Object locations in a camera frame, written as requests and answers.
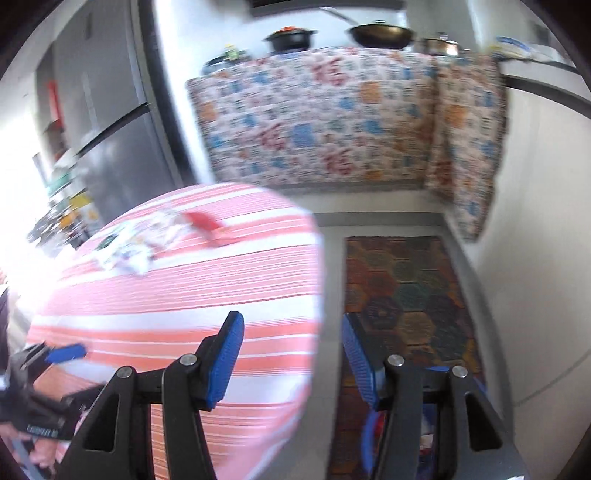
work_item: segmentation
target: plastic bag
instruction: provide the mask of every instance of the plastic bag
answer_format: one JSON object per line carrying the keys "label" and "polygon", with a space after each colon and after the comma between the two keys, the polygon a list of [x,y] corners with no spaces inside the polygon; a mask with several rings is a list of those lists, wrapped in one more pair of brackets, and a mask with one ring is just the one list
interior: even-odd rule
{"label": "plastic bag", "polygon": [[145,275],[158,252],[172,247],[192,229],[181,213],[159,210],[147,219],[119,225],[95,248],[95,258],[104,270],[118,267]]}

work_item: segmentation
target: person's hand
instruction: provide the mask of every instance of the person's hand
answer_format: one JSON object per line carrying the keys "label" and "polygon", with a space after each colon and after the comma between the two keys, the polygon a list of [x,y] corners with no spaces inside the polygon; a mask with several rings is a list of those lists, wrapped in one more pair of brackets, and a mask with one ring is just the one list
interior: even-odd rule
{"label": "person's hand", "polygon": [[[26,433],[19,432],[9,423],[3,423],[0,424],[0,437],[2,438],[8,449],[12,452],[12,456],[14,457],[14,459],[17,462],[22,463],[21,459],[12,448],[11,440],[31,440],[31,436],[27,435]],[[56,461],[57,445],[58,442],[55,440],[44,438],[37,439],[37,441],[35,442],[34,450],[31,451],[31,453],[29,454],[29,460],[31,461],[31,463],[38,465],[41,468],[53,467],[53,464]]]}

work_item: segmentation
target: pot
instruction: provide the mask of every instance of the pot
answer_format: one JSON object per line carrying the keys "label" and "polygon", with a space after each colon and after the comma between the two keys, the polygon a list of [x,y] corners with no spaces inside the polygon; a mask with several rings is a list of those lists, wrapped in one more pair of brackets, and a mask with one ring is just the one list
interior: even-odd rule
{"label": "pot", "polygon": [[316,30],[285,27],[281,30],[273,32],[265,40],[271,42],[273,50],[277,53],[303,51],[310,48],[310,39],[315,33]]}
{"label": "pot", "polygon": [[449,39],[443,32],[438,32],[437,38],[425,38],[422,42],[423,53],[429,55],[441,55],[445,57],[457,57],[460,54],[460,46]]}

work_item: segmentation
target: pan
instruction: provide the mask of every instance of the pan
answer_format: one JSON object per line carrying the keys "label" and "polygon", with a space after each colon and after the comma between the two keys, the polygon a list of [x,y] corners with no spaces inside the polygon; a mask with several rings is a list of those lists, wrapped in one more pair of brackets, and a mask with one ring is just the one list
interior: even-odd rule
{"label": "pan", "polygon": [[397,25],[388,25],[383,20],[376,20],[371,24],[359,25],[358,22],[347,17],[347,15],[343,15],[335,8],[320,7],[320,9],[353,25],[349,29],[349,35],[362,47],[401,50],[414,37],[414,32],[411,29]]}

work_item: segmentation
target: pink striped cloth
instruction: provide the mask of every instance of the pink striped cloth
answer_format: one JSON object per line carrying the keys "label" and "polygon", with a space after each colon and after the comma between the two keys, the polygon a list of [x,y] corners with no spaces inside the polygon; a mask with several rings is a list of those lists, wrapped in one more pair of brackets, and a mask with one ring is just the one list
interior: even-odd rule
{"label": "pink striped cloth", "polygon": [[[143,277],[101,270],[92,250],[113,227],[162,208],[208,213],[239,241],[211,248],[195,232],[158,254]],[[246,328],[236,367],[226,396],[202,420],[219,480],[252,478],[289,438],[307,398],[323,315],[322,263],[312,215],[278,194],[222,183],[162,195],[104,227],[64,270],[28,341],[83,342],[88,355],[53,366],[35,386],[60,397],[108,381],[121,365],[166,367],[238,310]],[[156,477],[167,479],[159,407],[152,408],[152,449]]]}

